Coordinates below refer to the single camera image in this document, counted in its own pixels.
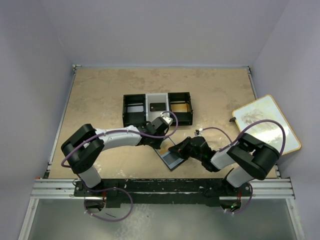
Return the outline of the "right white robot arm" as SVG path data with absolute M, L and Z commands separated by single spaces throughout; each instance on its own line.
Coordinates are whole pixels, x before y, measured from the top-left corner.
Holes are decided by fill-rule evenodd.
M 193 158 L 209 172 L 219 172 L 232 164 L 232 169 L 223 179 L 223 184 L 239 188 L 243 184 L 257 179 L 264 180 L 276 164 L 280 153 L 273 146 L 244 133 L 237 143 L 222 151 L 209 147 L 202 136 L 187 137 L 181 143 L 168 148 L 175 156 L 187 160 Z

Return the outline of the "black leather card holder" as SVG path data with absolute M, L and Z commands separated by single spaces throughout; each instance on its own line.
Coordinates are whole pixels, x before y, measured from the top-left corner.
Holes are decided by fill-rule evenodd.
M 162 162 L 171 172 L 186 161 L 185 159 L 178 157 L 176 154 L 169 151 L 169 148 L 175 145 L 175 142 L 170 137 L 168 137 L 163 140 L 160 149 L 153 149 L 157 156 L 162 160 Z

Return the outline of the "black and white organizer tray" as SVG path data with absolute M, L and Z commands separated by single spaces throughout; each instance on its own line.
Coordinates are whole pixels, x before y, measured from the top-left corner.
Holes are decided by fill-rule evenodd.
M 122 122 L 125 127 L 143 121 L 153 121 L 162 112 L 173 118 L 179 126 L 193 124 L 193 108 L 189 92 L 127 94 L 123 96 Z

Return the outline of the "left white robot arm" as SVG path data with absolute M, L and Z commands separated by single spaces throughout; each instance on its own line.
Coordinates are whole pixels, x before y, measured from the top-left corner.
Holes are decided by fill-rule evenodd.
M 103 130 L 84 124 L 62 145 L 65 156 L 61 166 L 70 168 L 90 189 L 102 187 L 102 179 L 94 163 L 101 152 L 124 146 L 150 146 L 159 149 L 173 119 L 159 116 L 123 128 Z

